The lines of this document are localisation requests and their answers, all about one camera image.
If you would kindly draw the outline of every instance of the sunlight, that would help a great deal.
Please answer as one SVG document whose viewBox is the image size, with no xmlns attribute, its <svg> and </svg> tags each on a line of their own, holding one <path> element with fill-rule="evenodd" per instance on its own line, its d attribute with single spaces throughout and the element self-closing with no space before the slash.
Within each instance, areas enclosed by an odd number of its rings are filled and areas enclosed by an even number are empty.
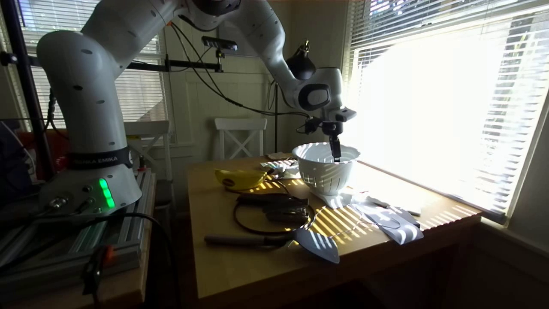
<svg viewBox="0 0 549 309">
<path fill-rule="evenodd" d="M 373 165 L 454 187 L 478 167 L 504 43 L 473 29 L 392 45 L 356 74 L 356 117 L 341 141 Z"/>
</svg>

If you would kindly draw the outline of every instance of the window blinds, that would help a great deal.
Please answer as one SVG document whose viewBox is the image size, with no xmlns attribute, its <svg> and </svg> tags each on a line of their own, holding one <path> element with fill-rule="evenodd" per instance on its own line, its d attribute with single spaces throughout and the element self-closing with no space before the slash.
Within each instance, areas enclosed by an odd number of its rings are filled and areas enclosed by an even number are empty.
<svg viewBox="0 0 549 309">
<path fill-rule="evenodd" d="M 372 165 L 509 215 L 543 119 L 549 5 L 360 0 L 349 50 L 358 113 L 342 143 Z"/>
<path fill-rule="evenodd" d="M 22 33 L 30 55 L 35 53 L 39 38 L 54 29 L 78 31 L 85 24 L 97 0 L 18 0 Z M 157 40 L 142 48 L 135 62 L 157 64 Z M 32 67 L 34 84 L 47 115 L 49 83 L 42 69 Z M 152 71 L 123 71 L 116 79 L 118 101 L 124 122 L 164 120 L 161 74 Z M 54 126 L 64 127 L 61 113 L 54 110 Z"/>
</svg>

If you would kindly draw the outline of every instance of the yellow object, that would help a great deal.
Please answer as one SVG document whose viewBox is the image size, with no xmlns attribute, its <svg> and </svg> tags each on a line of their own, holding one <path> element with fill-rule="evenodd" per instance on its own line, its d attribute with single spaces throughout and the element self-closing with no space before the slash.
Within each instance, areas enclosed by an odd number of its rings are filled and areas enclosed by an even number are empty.
<svg viewBox="0 0 549 309">
<path fill-rule="evenodd" d="M 253 189 L 263 177 L 263 170 L 215 170 L 217 182 L 231 191 Z"/>
</svg>

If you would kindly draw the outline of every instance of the wooden table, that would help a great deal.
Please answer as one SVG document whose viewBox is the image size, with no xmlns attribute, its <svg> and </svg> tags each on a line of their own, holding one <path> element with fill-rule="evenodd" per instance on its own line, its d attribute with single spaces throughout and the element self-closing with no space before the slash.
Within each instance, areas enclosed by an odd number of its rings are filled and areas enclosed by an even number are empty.
<svg viewBox="0 0 549 309">
<path fill-rule="evenodd" d="M 315 232 L 337 242 L 339 265 L 329 265 L 305 254 L 296 244 L 277 249 L 210 247 L 203 235 L 243 234 L 231 220 L 236 194 L 214 179 L 215 168 L 245 170 L 263 162 L 233 160 L 197 163 L 188 168 L 188 208 L 191 225 L 195 302 L 198 307 L 277 307 L 301 297 L 332 289 L 360 277 L 392 268 L 399 263 L 456 247 L 449 266 L 464 254 L 476 230 L 480 211 L 370 167 L 358 174 L 370 194 L 397 204 L 420 206 L 420 244 L 397 247 L 372 223 L 349 208 L 327 208 L 308 189 L 293 180 L 286 186 L 293 196 L 308 198 L 317 210 Z"/>
</svg>

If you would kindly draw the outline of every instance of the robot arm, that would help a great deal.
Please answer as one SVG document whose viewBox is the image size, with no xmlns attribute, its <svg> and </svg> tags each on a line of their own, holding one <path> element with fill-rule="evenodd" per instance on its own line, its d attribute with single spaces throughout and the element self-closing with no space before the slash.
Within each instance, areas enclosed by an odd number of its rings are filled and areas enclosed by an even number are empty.
<svg viewBox="0 0 549 309">
<path fill-rule="evenodd" d="M 68 131 L 68 172 L 42 189 L 46 204 L 112 211 L 140 198 L 126 162 L 114 79 L 174 17 L 202 31 L 236 28 L 287 105 L 310 115 L 306 131 L 322 127 L 334 160 L 339 158 L 337 134 L 351 117 L 341 108 L 341 74 L 337 69 L 294 74 L 282 59 L 284 31 L 265 0 L 100 0 L 80 33 L 54 31 L 37 43 L 37 59 Z"/>
</svg>

